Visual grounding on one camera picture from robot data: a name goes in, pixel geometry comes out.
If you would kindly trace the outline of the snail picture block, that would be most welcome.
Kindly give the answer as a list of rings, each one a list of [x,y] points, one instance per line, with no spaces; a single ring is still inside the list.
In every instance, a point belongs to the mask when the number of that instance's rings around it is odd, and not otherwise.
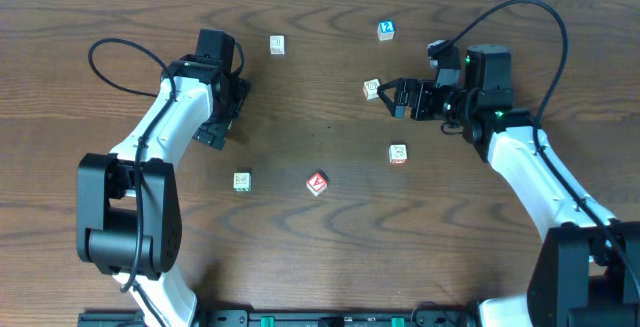
[[[363,83],[363,93],[367,100],[378,98],[378,88],[380,82],[378,79],[372,79]]]

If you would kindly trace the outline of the blue number 2 block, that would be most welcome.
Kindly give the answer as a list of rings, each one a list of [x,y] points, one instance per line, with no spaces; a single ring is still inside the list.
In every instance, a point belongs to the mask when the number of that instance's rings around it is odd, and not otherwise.
[[[384,20],[378,23],[377,35],[380,41],[388,41],[394,38],[395,24],[392,20]]]

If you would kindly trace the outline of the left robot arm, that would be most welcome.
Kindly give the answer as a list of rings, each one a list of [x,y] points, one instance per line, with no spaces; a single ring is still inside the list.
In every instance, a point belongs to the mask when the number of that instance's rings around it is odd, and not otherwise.
[[[79,258],[120,283],[139,308],[87,311],[81,326],[212,326],[176,264],[182,219],[175,171],[191,141],[221,150],[250,84],[232,65],[234,38],[203,29],[196,50],[163,64],[160,90],[134,130],[107,154],[86,154],[77,170]]]

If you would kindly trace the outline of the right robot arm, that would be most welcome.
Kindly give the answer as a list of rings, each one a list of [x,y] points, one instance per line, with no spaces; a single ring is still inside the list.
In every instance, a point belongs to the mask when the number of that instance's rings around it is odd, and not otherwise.
[[[399,78],[377,93],[395,118],[439,120],[462,134],[514,190],[543,245],[527,291],[477,304],[475,326],[636,326],[639,225],[621,222],[572,176],[532,115],[513,106],[511,53],[475,45],[430,60],[433,80]]]

